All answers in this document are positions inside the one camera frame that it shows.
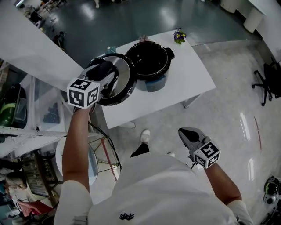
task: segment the shirt sleeve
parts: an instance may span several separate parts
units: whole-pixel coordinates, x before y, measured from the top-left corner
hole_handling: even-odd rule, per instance
[[[66,181],[54,218],[54,225],[73,225],[74,217],[88,216],[93,202],[88,190],[77,181]]]
[[[251,219],[251,217],[246,209],[246,204],[243,201],[236,200],[236,201],[230,202],[227,205],[227,207],[229,207],[231,209],[231,211],[233,212],[233,214],[236,218],[239,218],[238,222],[240,222],[240,224],[254,225],[253,220]]]

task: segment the white shoe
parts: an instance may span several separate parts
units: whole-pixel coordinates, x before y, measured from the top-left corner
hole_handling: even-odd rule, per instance
[[[149,129],[145,129],[141,135],[140,135],[140,143],[149,143],[149,139],[150,139],[150,130]]]
[[[167,155],[169,155],[169,156],[171,156],[171,157],[176,157],[176,154],[175,153],[173,153],[173,152],[169,152],[169,153],[167,153]]]

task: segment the black cable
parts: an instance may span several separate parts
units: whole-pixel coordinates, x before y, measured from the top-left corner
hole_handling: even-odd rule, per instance
[[[119,157],[118,157],[118,155],[117,155],[117,153],[116,153],[115,146],[114,146],[113,141],[111,140],[111,138],[110,138],[101,128],[96,127],[95,125],[93,125],[93,124],[92,124],[91,122],[89,122],[89,121],[88,121],[88,124],[89,124],[90,126],[92,126],[94,129],[96,129],[98,132],[100,132],[103,136],[105,136],[105,137],[107,138],[107,140],[108,140],[110,146],[112,147],[112,150],[114,151],[114,154],[115,154],[115,156],[116,156],[116,159],[117,159],[117,162],[118,162],[118,164],[119,164],[119,166],[120,166],[120,171],[121,171],[121,170],[122,170],[122,166],[121,166]]]

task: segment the black office chair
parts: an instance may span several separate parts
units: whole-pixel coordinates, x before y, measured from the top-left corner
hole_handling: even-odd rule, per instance
[[[274,94],[275,98],[281,97],[281,68],[278,63],[274,62],[270,65],[264,64],[264,76],[265,79],[261,76],[258,70],[254,73],[258,74],[262,84],[256,83],[252,85],[252,88],[256,86],[264,88],[264,102],[262,106],[265,106],[267,101],[267,93],[269,95],[269,101],[272,101],[272,94]]]

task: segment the red cloth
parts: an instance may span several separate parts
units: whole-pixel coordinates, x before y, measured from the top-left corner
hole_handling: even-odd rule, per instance
[[[53,209],[40,201],[36,202],[22,202],[18,200],[18,204],[22,210],[22,213],[25,217],[29,216],[30,212],[34,215],[40,215],[44,213],[48,213]]]

